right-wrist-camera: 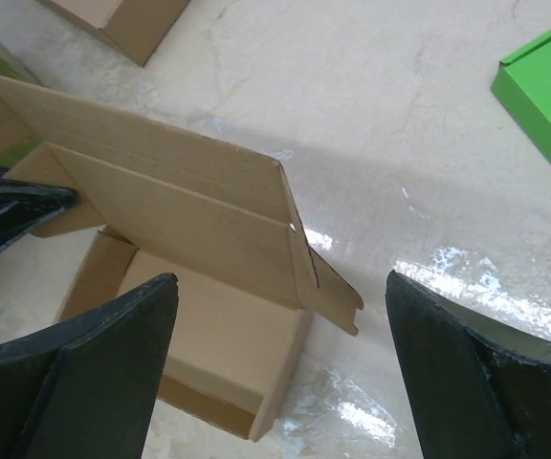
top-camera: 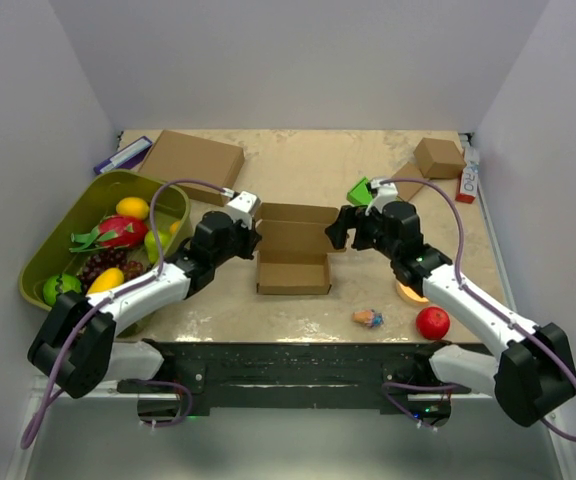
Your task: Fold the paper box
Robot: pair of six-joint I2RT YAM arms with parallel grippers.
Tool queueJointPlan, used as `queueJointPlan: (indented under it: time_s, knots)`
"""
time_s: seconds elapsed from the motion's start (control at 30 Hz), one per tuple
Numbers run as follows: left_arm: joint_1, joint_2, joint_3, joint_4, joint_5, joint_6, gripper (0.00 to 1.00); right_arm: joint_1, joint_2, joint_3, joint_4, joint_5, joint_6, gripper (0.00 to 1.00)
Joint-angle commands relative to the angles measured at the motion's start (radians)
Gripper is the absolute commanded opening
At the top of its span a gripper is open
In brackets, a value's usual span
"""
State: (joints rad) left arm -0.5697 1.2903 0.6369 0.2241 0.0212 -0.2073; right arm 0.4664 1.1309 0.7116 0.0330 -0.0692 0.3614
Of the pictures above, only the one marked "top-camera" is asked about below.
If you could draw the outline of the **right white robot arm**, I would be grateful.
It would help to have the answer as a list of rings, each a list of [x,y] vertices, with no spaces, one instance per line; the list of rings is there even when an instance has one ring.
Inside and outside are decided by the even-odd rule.
[[[494,397],[515,423],[528,427],[576,396],[576,372],[566,334],[513,312],[456,273],[452,260],[427,244],[413,205],[344,206],[325,229],[332,246],[372,249],[396,279],[459,320],[486,354],[439,342],[413,369],[427,393],[456,384]]]

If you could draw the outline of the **brown cardboard box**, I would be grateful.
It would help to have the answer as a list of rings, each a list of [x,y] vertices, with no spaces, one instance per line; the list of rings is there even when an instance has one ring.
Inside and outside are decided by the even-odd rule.
[[[332,287],[329,255],[337,250],[325,233],[334,207],[265,202],[257,213],[257,293],[326,295]]]

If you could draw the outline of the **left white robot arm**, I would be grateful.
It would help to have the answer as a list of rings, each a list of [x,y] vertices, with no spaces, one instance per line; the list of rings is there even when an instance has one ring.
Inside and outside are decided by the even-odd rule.
[[[226,261],[252,258],[260,239],[249,212],[227,207],[205,214],[189,244],[153,271],[106,292],[59,295],[28,350],[29,362],[74,399],[112,380],[168,390],[175,368],[163,353],[145,341],[119,344],[117,335],[203,290]]]

